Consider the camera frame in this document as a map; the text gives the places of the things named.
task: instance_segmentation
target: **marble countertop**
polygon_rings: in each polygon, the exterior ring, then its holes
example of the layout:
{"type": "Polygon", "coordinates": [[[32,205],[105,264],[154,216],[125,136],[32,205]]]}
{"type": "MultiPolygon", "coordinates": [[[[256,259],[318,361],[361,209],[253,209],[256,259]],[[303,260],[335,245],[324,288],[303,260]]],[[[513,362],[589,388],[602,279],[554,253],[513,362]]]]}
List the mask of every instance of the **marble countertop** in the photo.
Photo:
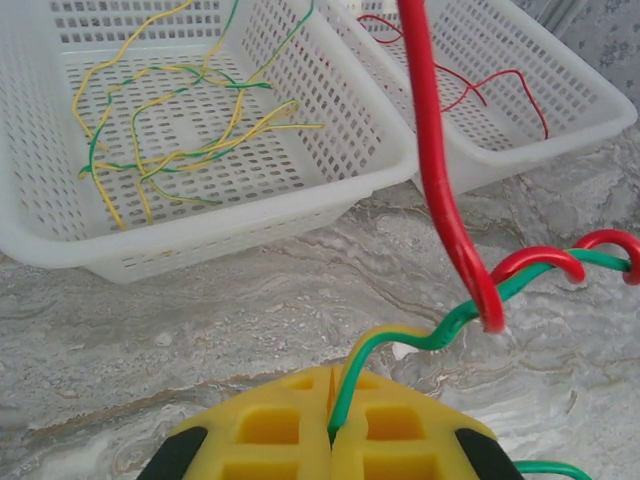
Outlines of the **marble countertop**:
{"type": "MultiPolygon", "coordinates": [[[[491,266],[603,227],[640,233],[640,130],[459,199],[491,266]]],[[[640,291],[558,272],[438,353],[369,367],[490,426],[513,459],[594,479],[640,469],[640,291]]],[[[0,256],[0,478],[135,479],[170,428],[284,372],[343,359],[375,325],[433,326],[466,299],[410,184],[331,227],[133,286],[0,256]]]]}

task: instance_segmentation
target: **red cable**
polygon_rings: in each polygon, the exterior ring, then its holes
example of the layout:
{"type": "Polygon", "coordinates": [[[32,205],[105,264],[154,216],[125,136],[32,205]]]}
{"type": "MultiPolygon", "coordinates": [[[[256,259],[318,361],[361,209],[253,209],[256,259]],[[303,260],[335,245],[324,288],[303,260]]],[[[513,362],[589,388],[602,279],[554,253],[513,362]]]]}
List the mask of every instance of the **red cable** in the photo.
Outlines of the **red cable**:
{"type": "Polygon", "coordinates": [[[582,237],[575,248],[593,249],[604,244],[618,245],[631,260],[631,271],[624,273],[624,281],[629,285],[640,285],[640,241],[633,235],[620,230],[599,230],[582,237]]]}
{"type": "Polygon", "coordinates": [[[555,247],[529,247],[512,253],[491,272],[491,278],[496,284],[502,283],[535,263],[549,263],[564,270],[572,283],[582,283],[587,278],[587,272],[577,258],[555,247]]]}
{"type": "MultiPolygon", "coordinates": [[[[380,40],[380,39],[378,39],[378,38],[376,38],[376,37],[374,37],[372,35],[373,39],[378,43],[381,43],[381,44],[384,44],[384,45],[389,45],[389,44],[397,42],[398,40],[400,40],[401,38],[404,37],[404,33],[402,32],[402,30],[400,30],[398,27],[396,27],[393,23],[388,21],[386,18],[380,17],[378,15],[367,14],[367,15],[361,15],[360,17],[358,17],[358,22],[362,23],[362,20],[377,20],[380,23],[382,23],[382,24],[388,26],[389,28],[391,28],[393,31],[395,31],[399,35],[399,37],[394,39],[394,40],[380,40]]],[[[482,101],[482,104],[486,107],[487,106],[487,101],[485,100],[485,98],[482,95],[482,93],[480,93],[479,89],[481,87],[483,87],[484,85],[486,85],[487,83],[491,82],[492,80],[495,80],[497,77],[500,77],[502,75],[509,75],[509,74],[518,75],[518,77],[520,78],[520,83],[522,83],[522,88],[524,89],[525,93],[527,94],[527,97],[529,98],[529,101],[531,102],[531,105],[533,106],[534,110],[538,114],[538,117],[540,118],[540,122],[542,123],[542,128],[544,129],[544,139],[548,140],[549,137],[551,136],[551,131],[550,131],[547,119],[545,118],[544,113],[542,113],[542,109],[538,105],[538,102],[536,101],[533,93],[531,92],[531,89],[529,88],[529,85],[527,84],[527,80],[524,77],[524,74],[520,70],[515,70],[515,69],[502,70],[500,72],[494,73],[489,78],[487,78],[487,79],[483,80],[482,82],[474,85],[469,80],[464,78],[462,75],[460,75],[459,73],[457,73],[457,72],[455,72],[455,71],[453,71],[453,70],[451,70],[451,69],[449,69],[447,67],[443,67],[441,65],[436,64],[436,68],[455,76],[456,78],[458,78],[459,80],[464,82],[464,84],[467,86],[465,88],[464,92],[462,93],[462,95],[460,96],[460,98],[458,98],[458,100],[456,100],[451,105],[449,105],[448,107],[443,109],[442,113],[447,113],[447,112],[453,110],[458,105],[460,105],[465,100],[465,98],[467,98],[467,95],[471,91],[474,92],[480,98],[480,100],[482,101]]]]}
{"type": "MultiPolygon", "coordinates": [[[[398,27],[396,27],[393,23],[391,23],[386,18],[379,17],[378,15],[371,15],[371,14],[361,15],[361,16],[358,17],[358,22],[360,24],[362,24],[363,20],[377,20],[378,22],[388,26],[393,31],[398,33],[399,37],[394,39],[394,40],[380,40],[379,38],[376,38],[373,35],[371,35],[376,42],[378,42],[378,43],[380,43],[382,45],[390,45],[392,43],[397,42],[401,38],[404,38],[404,33],[402,33],[402,30],[400,30],[398,27]]],[[[482,102],[482,105],[484,105],[485,107],[488,105],[487,100],[484,98],[484,95],[482,95],[482,93],[480,93],[478,91],[477,87],[475,85],[473,85],[469,80],[464,78],[462,75],[460,75],[458,72],[455,72],[455,71],[451,70],[450,68],[443,67],[442,65],[438,65],[437,63],[436,63],[436,68],[439,69],[439,70],[442,70],[443,72],[446,72],[446,73],[448,73],[450,75],[453,75],[458,80],[462,81],[467,86],[467,89],[465,90],[465,93],[464,93],[465,96],[471,90],[478,96],[478,98],[482,102]]]]}
{"type": "Polygon", "coordinates": [[[453,265],[478,306],[485,330],[500,333],[502,301],[464,228],[449,185],[429,24],[423,0],[398,0],[416,110],[420,170],[433,223],[453,265]]]}
{"type": "MultiPolygon", "coordinates": [[[[592,250],[603,244],[618,245],[627,252],[631,260],[631,271],[624,274],[625,282],[640,285],[640,241],[620,230],[599,230],[580,239],[574,248],[592,250]]],[[[529,247],[515,252],[500,262],[491,273],[491,278],[496,283],[502,283],[535,263],[549,263],[564,270],[573,283],[582,283],[586,279],[586,272],[580,261],[569,252],[555,247],[529,247]]]]}

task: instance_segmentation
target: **coiled red wire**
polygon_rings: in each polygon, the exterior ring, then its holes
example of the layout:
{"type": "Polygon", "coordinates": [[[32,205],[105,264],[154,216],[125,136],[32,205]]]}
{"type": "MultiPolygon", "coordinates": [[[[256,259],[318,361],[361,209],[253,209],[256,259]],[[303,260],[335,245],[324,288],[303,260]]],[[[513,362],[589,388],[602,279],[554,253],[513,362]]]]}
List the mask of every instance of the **coiled red wire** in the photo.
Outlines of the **coiled red wire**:
{"type": "MultiPolygon", "coordinates": [[[[623,274],[624,281],[629,285],[640,285],[640,241],[633,235],[620,230],[598,230],[578,240],[574,248],[592,250],[605,244],[617,245],[627,252],[631,271],[623,274]]],[[[582,263],[569,252],[555,247],[529,247],[500,262],[491,272],[491,279],[496,284],[502,283],[535,263],[548,263],[563,270],[572,283],[582,283],[587,276],[582,263]]]]}

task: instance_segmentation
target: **wire scraps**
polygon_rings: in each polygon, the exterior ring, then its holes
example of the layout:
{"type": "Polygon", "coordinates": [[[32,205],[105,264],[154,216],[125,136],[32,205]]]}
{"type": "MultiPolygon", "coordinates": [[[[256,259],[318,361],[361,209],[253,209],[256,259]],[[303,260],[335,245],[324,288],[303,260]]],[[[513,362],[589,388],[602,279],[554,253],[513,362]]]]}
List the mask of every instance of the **wire scraps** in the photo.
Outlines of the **wire scraps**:
{"type": "MultiPolygon", "coordinates": [[[[404,38],[404,33],[402,32],[402,30],[400,30],[400,28],[398,28],[396,25],[394,25],[393,23],[391,23],[389,20],[387,20],[384,17],[381,17],[379,15],[373,15],[373,14],[366,14],[366,15],[361,15],[358,17],[358,22],[360,24],[363,24],[362,22],[364,22],[365,20],[375,20],[377,22],[382,23],[383,25],[387,26],[388,28],[390,28],[393,32],[398,34],[397,38],[394,38],[392,40],[382,40],[379,39],[375,36],[372,35],[373,39],[382,44],[382,45],[392,45],[398,41],[400,41],[401,39],[404,38]]],[[[466,85],[466,88],[464,89],[464,91],[462,92],[462,95],[460,95],[460,97],[453,102],[452,104],[442,108],[441,112],[442,113],[448,113],[451,110],[455,109],[457,106],[459,106],[469,95],[469,93],[473,92],[475,93],[478,98],[480,99],[480,101],[482,102],[483,106],[487,107],[488,103],[486,101],[486,99],[484,98],[484,96],[482,95],[482,93],[480,93],[480,89],[482,87],[484,87],[485,85],[487,85],[488,83],[491,83],[493,80],[495,80],[496,78],[499,78],[501,76],[505,76],[505,75],[517,75],[520,83],[522,84],[522,88],[525,92],[525,94],[527,95],[527,98],[529,99],[529,102],[531,103],[531,105],[533,106],[534,110],[536,111],[536,114],[538,115],[538,117],[540,118],[540,122],[542,124],[542,128],[544,130],[544,139],[548,140],[551,136],[551,131],[549,128],[549,123],[547,122],[547,119],[544,115],[544,113],[542,112],[542,109],[540,108],[540,106],[538,105],[538,102],[535,99],[535,96],[533,95],[533,92],[531,91],[531,88],[529,87],[529,84],[527,83],[527,80],[524,76],[524,74],[520,71],[520,70],[516,70],[516,69],[507,69],[507,70],[502,70],[499,72],[494,73],[493,75],[489,76],[488,78],[482,80],[479,83],[472,83],[470,82],[468,79],[466,79],[463,75],[459,74],[458,72],[448,68],[448,67],[444,67],[442,65],[439,64],[435,64],[436,68],[440,71],[446,72],[449,75],[452,75],[454,77],[456,77],[458,80],[460,80],[461,82],[463,82],[466,85]]]]}

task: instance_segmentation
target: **white plastic crate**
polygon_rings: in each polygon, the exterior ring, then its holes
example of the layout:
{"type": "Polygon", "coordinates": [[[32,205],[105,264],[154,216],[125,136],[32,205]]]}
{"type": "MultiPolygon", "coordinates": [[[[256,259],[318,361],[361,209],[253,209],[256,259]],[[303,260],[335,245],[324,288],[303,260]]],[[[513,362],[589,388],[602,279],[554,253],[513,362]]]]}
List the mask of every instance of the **white plastic crate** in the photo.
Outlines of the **white plastic crate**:
{"type": "MultiPolygon", "coordinates": [[[[560,154],[594,144],[635,123],[633,104],[593,68],[510,0],[427,0],[436,62],[479,83],[505,69],[521,70],[550,126],[550,139],[515,75],[469,94],[445,113],[449,174],[462,193],[522,173],[560,154]]],[[[323,15],[415,130],[404,41],[388,26],[356,18],[374,14],[400,26],[396,0],[323,0],[323,15]]],[[[465,85],[438,72],[443,108],[465,85]]],[[[422,189],[419,177],[416,184],[422,189]]]]}
{"type": "MultiPolygon", "coordinates": [[[[3,0],[0,19],[0,250],[44,268],[86,267],[126,283],[330,224],[373,191],[416,171],[414,136],[393,105],[315,12],[262,77],[272,90],[249,90],[244,123],[255,124],[290,99],[301,108],[286,123],[320,130],[260,135],[217,163],[162,174],[174,195],[222,206],[169,202],[149,190],[155,223],[135,189],[137,172],[100,177],[124,222],[121,232],[91,179],[88,138],[71,102],[85,72],[111,59],[163,1],[3,0]]],[[[232,0],[195,1],[150,26],[122,61],[97,73],[80,103],[91,128],[105,91],[155,64],[199,63],[221,33],[232,0]]],[[[242,0],[211,63],[246,80],[309,10],[308,0],[242,0]]],[[[118,96],[101,140],[103,162],[131,163],[129,115],[192,78],[153,72],[118,96]]],[[[140,122],[143,155],[194,149],[225,130],[237,92],[199,85],[154,108],[140,122]]]]}

